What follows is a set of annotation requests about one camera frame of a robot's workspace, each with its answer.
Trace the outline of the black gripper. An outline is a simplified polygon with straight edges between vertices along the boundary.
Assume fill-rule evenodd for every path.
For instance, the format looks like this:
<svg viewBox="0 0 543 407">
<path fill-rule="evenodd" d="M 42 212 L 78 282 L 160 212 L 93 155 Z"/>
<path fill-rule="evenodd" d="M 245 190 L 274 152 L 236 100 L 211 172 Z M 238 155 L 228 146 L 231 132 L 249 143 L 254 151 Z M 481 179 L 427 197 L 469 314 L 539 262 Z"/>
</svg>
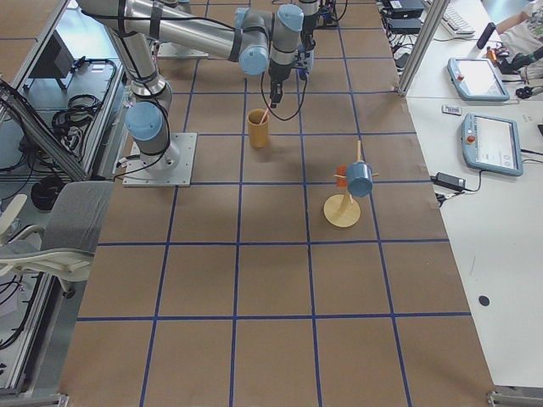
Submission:
<svg viewBox="0 0 543 407">
<path fill-rule="evenodd" d="M 268 68 L 270 76 L 270 106 L 276 107 L 283 98 L 283 83 L 289 78 L 293 65 L 271 61 Z"/>
</svg>

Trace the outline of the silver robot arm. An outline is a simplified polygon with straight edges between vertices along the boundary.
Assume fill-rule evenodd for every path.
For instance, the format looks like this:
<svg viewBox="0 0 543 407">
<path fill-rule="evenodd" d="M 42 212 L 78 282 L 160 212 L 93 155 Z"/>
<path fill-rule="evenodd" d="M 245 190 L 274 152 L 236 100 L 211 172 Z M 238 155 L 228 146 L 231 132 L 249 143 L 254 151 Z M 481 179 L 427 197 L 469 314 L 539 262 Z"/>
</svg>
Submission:
<svg viewBox="0 0 543 407">
<path fill-rule="evenodd" d="M 292 3 L 280 5 L 275 12 L 241 8 L 234 25 L 188 14 L 161 1 L 81 1 L 79 5 L 84 15 L 109 32 L 132 82 L 137 101 L 128 109 L 126 128 L 139 149 L 138 175 L 172 170 L 181 154 L 169 128 L 171 89 L 154 62 L 150 40 L 226 59 L 247 75 L 268 74 L 270 109 L 281 102 L 283 83 L 301 51 L 305 13 Z"/>
<path fill-rule="evenodd" d="M 313 34 L 319 19 L 319 2 L 317 0 L 299 0 L 298 5 L 304 15 L 300 32 L 301 45 L 306 52 L 313 51 L 316 45 Z"/>
</svg>

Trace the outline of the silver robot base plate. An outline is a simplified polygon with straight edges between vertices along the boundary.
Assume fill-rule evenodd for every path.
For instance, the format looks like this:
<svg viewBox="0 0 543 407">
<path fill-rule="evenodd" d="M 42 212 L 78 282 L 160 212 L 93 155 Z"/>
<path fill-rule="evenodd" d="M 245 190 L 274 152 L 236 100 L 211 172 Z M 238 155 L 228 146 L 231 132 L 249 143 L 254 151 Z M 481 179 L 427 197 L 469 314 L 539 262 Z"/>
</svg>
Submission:
<svg viewBox="0 0 543 407">
<path fill-rule="evenodd" d="M 126 187 L 189 187 L 198 135 L 196 132 L 171 132 L 170 146 L 163 155 L 141 153 L 141 142 L 132 143 L 131 154 L 139 158 L 130 160 L 123 177 Z"/>
</svg>

